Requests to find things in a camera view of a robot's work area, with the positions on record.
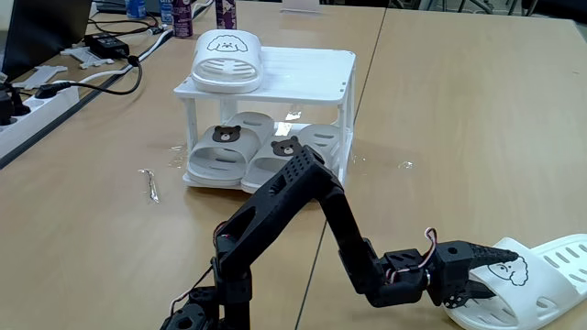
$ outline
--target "white shoe rack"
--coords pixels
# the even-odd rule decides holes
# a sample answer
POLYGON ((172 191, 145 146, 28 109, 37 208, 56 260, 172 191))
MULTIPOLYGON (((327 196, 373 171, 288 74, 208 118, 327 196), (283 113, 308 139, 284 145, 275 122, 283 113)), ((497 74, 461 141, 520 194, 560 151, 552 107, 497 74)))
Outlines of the white shoe rack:
MULTIPOLYGON (((209 110, 196 109, 196 99, 218 101, 219 125, 225 124, 238 112, 238 101, 335 105, 338 108, 338 119, 331 125, 337 127, 340 134, 337 166, 331 170, 344 184, 354 131, 356 55, 348 50, 261 47, 261 58, 263 81, 253 92, 203 92, 196 89, 191 76, 173 90, 183 102, 187 115, 187 161, 190 161, 189 156, 198 141, 197 110, 209 110)), ((295 132, 310 124, 317 123, 286 125, 291 126, 291 130, 295 132)), ((276 122, 275 129, 278 127, 283 127, 283 123, 276 122)), ((183 175, 183 180, 192 187, 212 187, 192 180, 187 172, 183 175)), ((222 188, 241 189, 240 185, 222 188)))

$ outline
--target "robotic arm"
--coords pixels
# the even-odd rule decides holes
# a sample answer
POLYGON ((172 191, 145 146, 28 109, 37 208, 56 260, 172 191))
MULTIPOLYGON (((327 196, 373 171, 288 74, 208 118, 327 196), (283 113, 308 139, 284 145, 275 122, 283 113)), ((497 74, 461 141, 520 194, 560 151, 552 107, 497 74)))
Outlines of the robotic arm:
POLYGON ((250 265, 312 199, 320 202, 355 291, 373 307, 415 303, 423 291, 434 305, 448 308, 471 298, 490 298, 494 294, 489 289, 469 280, 469 270, 517 259, 516 253, 498 248, 438 243, 433 229, 427 231, 432 248, 424 256, 407 249, 378 258, 369 239, 361 237, 340 182, 305 146, 215 231, 215 286, 191 289, 188 302, 172 312, 161 330, 249 330, 250 265))

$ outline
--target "tabletop surface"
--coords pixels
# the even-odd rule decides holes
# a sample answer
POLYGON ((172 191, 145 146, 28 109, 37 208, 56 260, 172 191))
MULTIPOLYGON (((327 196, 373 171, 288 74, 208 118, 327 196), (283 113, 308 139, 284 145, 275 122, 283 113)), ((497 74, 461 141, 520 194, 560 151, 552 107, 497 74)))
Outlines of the tabletop surface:
MULTIPOLYGON (((441 241, 527 247, 587 232, 587 45, 574 23, 388 10, 347 197, 378 255, 441 241)), ((550 329, 583 329, 587 304, 550 329)), ((458 329, 422 301, 375 309, 328 229, 300 329, 458 329)))
MULTIPOLYGON (((107 21, 116 21, 116 20, 120 20, 120 19, 127 19, 127 16, 126 15, 119 15, 119 14, 98 13, 93 17, 93 19, 98 22, 107 22, 107 21)), ((152 18, 145 19, 145 22, 148 22, 149 24, 153 24, 152 18)), ((131 29, 144 27, 142 25, 138 26, 137 24, 128 24, 128 23, 122 23, 122 24, 104 23, 104 24, 99 24, 99 26, 100 26, 100 28, 104 28, 104 29, 111 30, 111 31, 129 31, 131 29)), ((94 33, 99 33, 99 32, 100 31, 95 27, 94 24, 88 24, 87 29, 86 29, 86 34, 94 34, 94 33)), ((130 49, 130 53, 132 55, 140 55, 140 54, 142 54, 143 51, 148 50, 151 47, 151 45, 155 41, 157 41, 158 37, 159 37, 159 35, 152 36, 149 32, 144 32, 144 33, 136 34, 136 35, 120 36, 119 39, 128 44, 128 47, 130 49)), ((45 62, 41 63, 39 66, 43 66, 43 65, 64 66, 67 68, 67 71, 59 72, 56 75, 54 75, 49 80, 49 82, 54 82, 57 80, 71 80, 71 81, 79 82, 81 79, 83 79, 85 77, 89 77, 90 75, 98 73, 98 72, 120 70, 120 69, 127 66, 127 61, 126 60, 115 60, 115 62, 112 64, 103 64, 98 67, 91 66, 87 69, 82 69, 80 67, 80 62, 78 60, 76 60, 74 57, 69 56, 69 55, 58 54, 58 55, 55 55, 52 58, 46 60, 45 62)), ((14 83, 25 81, 33 73, 34 73, 34 71, 31 70, 31 71, 28 71, 28 72, 22 74, 21 76, 17 77, 14 80, 14 83)), ((100 85, 101 83, 105 82, 108 78, 109 78, 108 76, 96 78, 95 80, 91 81, 91 84, 100 85)), ((35 91, 36 90, 26 91, 26 92, 33 94, 35 91)), ((80 98, 86 96, 91 91, 92 90, 87 89, 87 88, 80 88, 80 98)))
MULTIPOLYGON (((238 3, 239 28, 266 46, 355 52, 359 93, 384 9, 328 6, 322 15, 298 15, 280 8, 238 3)), ((208 10, 195 20, 196 37, 215 26, 208 10)), ((99 95, 0 171, 0 328, 159 328, 171 299, 207 269, 213 229, 248 195, 183 184, 185 114, 172 90, 189 73, 194 41, 167 42, 144 61, 137 92, 99 95), (138 172, 145 168, 155 173, 160 203, 146 193, 138 172)), ((132 71, 112 88, 135 80, 132 71)), ((243 108, 263 106, 276 119, 314 116, 289 104, 243 108)), ((215 119, 203 115, 200 131, 215 119)), ((253 328, 294 328, 323 225, 319 207, 308 205, 252 266, 253 328)))

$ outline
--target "slipper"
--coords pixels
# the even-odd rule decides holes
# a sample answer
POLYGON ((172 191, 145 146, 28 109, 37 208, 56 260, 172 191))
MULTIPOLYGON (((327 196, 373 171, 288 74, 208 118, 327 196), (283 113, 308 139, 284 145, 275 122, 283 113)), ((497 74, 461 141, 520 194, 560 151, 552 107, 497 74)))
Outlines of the slipper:
POLYGON ((565 236, 528 249, 506 237, 496 248, 520 256, 473 269, 471 280, 493 291, 490 299, 471 299, 445 310, 469 330, 532 330, 554 321, 587 297, 587 234, 565 236))
POLYGON ((300 143, 317 152, 331 170, 338 167, 339 137, 340 128, 332 125, 308 125, 300 131, 300 143))
POLYGON ((308 125, 298 134, 287 137, 272 137, 260 148, 250 161, 247 173, 242 179, 241 189, 254 193, 277 173, 303 145, 309 145, 320 154, 325 165, 334 163, 333 152, 338 150, 338 128, 331 125, 308 125))
POLYGON ((208 128, 190 152, 188 177, 204 186, 238 186, 247 164, 273 134, 273 125, 268 115, 245 112, 224 126, 208 128))
POLYGON ((192 79, 210 93, 248 93, 263 79, 260 41, 247 31, 215 29, 195 45, 192 79))

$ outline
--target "wooden table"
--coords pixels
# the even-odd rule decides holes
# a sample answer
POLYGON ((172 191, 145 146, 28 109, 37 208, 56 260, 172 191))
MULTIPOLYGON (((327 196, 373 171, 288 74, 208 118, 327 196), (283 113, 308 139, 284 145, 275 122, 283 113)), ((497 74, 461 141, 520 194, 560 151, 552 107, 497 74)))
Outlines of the wooden table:
MULTIPOLYGON (((119 14, 101 14, 101 13, 99 13, 99 14, 96 14, 93 17, 93 19, 96 21, 113 21, 113 20, 127 19, 127 16, 126 15, 119 15, 119 14)), ((153 24, 153 20, 151 18, 145 19, 145 22, 153 24)), ((100 24, 99 26, 101 28, 105 28, 105 29, 113 30, 113 31, 129 31, 131 29, 143 27, 143 26, 139 26, 138 24, 128 24, 128 23, 100 24)), ((87 27, 87 30, 86 30, 86 34, 93 34, 93 33, 99 33, 99 32, 100 31, 98 31, 98 29, 96 29, 95 25, 93 25, 93 24, 89 24, 87 27)), ((130 48, 131 54, 140 55, 143 51, 148 50, 153 45, 153 43, 155 41, 157 41, 159 36, 160 35, 152 36, 148 33, 142 33, 142 34, 137 34, 137 35, 121 36, 119 38, 128 44, 128 47, 130 48)), ((72 56, 58 54, 58 55, 55 55, 54 57, 52 57, 51 59, 46 60, 44 63, 42 63, 40 65, 67 67, 67 71, 57 73, 55 76, 53 76, 52 79, 50 79, 50 82, 54 82, 57 80, 71 80, 71 81, 79 82, 81 79, 83 79, 85 77, 89 77, 90 75, 98 73, 98 72, 120 70, 120 69, 127 66, 127 61, 126 60, 115 60, 115 62, 113 64, 103 64, 99 67, 92 66, 87 69, 80 68, 80 64, 81 63, 78 60, 76 60, 75 58, 73 58, 72 56)), ((32 71, 32 70, 24 73, 23 75, 16 78, 14 80, 14 83, 25 81, 33 73, 34 73, 34 71, 32 71)), ((108 78, 109 78, 109 76, 96 78, 95 80, 92 80, 90 83, 93 85, 100 85, 101 83, 105 82, 108 78)), ((81 88, 80 89, 80 98, 86 96, 91 91, 92 90, 89 90, 87 88, 81 88)))
MULTIPOLYGON (((534 247, 587 232, 587 45, 567 20, 388 10, 347 196, 379 255, 441 241, 534 247)), ((587 303, 549 329, 584 329, 587 303)), ((425 294, 375 309, 328 229, 300 329, 458 329, 425 294)))
MULTIPOLYGON (((280 8, 238 3, 239 27, 265 45, 355 51, 360 93, 383 9, 280 8)), ((195 25, 198 34, 214 28, 214 11, 195 25)), ((137 92, 101 94, 0 171, 0 328, 159 328, 170 300, 207 269, 213 229, 248 195, 183 185, 185 117, 172 89, 193 54, 194 39, 170 40, 145 60, 137 92), (144 168, 160 203, 146 194, 144 168)), ((200 118, 202 132, 214 118, 200 118)), ((294 328, 323 223, 319 207, 307 206, 253 265, 253 328, 294 328)))

